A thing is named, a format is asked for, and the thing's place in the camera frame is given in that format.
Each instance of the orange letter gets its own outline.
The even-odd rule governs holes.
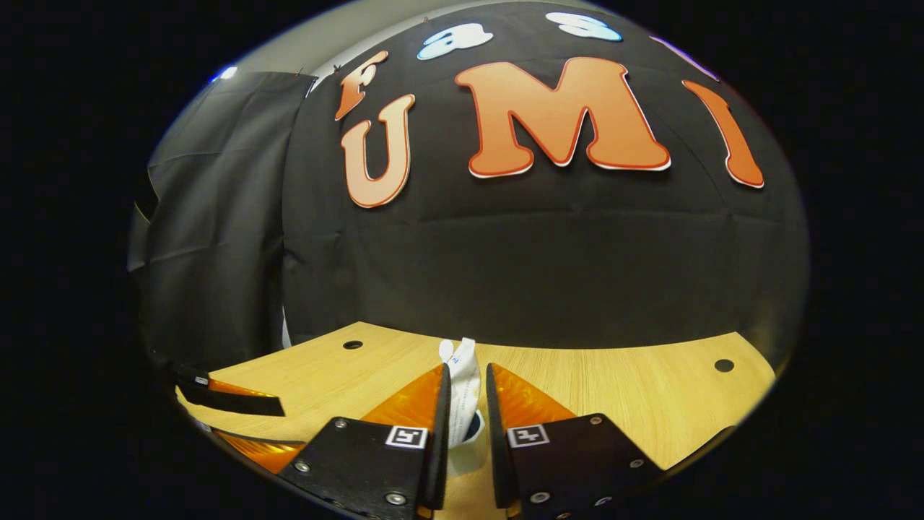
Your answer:
[[[353,202],[362,207],[388,204],[404,188],[410,171],[410,142],[407,138],[407,110],[414,105],[414,94],[403,95],[379,112],[385,123],[388,166],[378,179],[366,168],[366,134],[371,123],[366,120],[351,128],[340,140],[346,163],[346,188]]]
[[[595,57],[569,59],[555,90],[511,63],[462,71],[456,83],[469,87],[475,98],[480,138],[468,171],[475,177],[498,177],[523,173],[532,166],[532,152],[517,143],[511,117],[553,163],[567,166],[588,112],[596,134],[587,147],[593,164],[607,169],[671,166],[671,156],[651,134],[625,75],[622,65]]]
[[[369,83],[372,82],[372,78],[375,78],[374,64],[384,61],[387,57],[388,51],[380,51],[375,56],[366,60],[366,63],[357,67],[356,70],[347,74],[343,81],[340,81],[340,84],[344,87],[344,91],[340,96],[340,108],[334,115],[334,121],[339,121],[340,118],[349,113],[356,105],[359,105],[362,98],[366,97],[366,93],[359,91],[359,86],[369,86]]]
[[[681,82],[699,96],[699,99],[709,109],[709,113],[712,114],[712,118],[715,119],[719,133],[725,140],[725,149],[728,150],[728,156],[725,158],[725,169],[728,170],[728,174],[742,184],[753,188],[763,188],[763,174],[760,173],[760,168],[757,167],[754,157],[750,154],[744,134],[741,133],[735,118],[728,110],[728,103],[719,94],[702,85],[689,80]]]

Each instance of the wooden table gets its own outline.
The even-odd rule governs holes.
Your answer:
[[[347,341],[363,346],[344,349]],[[285,417],[242,415],[187,402],[203,423],[239,435],[309,441],[331,417],[363,417],[441,363],[440,338],[354,323],[211,377],[279,396]],[[452,338],[457,344],[461,338]],[[478,343],[479,408],[487,417],[485,367],[496,363],[576,415],[606,414],[649,458],[668,468],[721,429],[739,423],[774,380],[763,356],[736,332],[713,338],[620,349],[537,349]],[[720,372],[715,362],[735,367]],[[444,519],[505,518],[493,505],[490,451],[477,472],[446,482]]]

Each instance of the white cloth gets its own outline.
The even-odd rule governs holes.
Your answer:
[[[449,448],[462,443],[472,417],[478,409],[478,396],[481,391],[481,372],[478,358],[475,356],[475,341],[463,338],[453,352],[450,340],[440,342],[440,359],[449,365],[452,383],[452,400],[449,406]]]

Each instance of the letter m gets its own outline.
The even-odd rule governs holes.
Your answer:
[[[512,63],[489,63],[460,72],[456,83],[471,90],[478,114],[480,149],[468,161],[476,177],[516,175],[532,167],[533,154],[517,143],[513,118],[557,166],[571,163],[585,115],[595,138],[587,148],[593,164],[607,169],[663,170],[667,149],[655,141],[613,61],[575,57],[552,90]]]

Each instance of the metal bolt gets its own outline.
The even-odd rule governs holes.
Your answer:
[[[407,499],[401,493],[388,493],[385,495],[385,501],[392,505],[404,505]]]
[[[540,491],[538,493],[533,493],[532,496],[529,497],[529,501],[531,501],[532,503],[543,503],[544,501],[551,499],[551,497],[552,495],[550,495],[549,493],[546,493],[545,491]]]

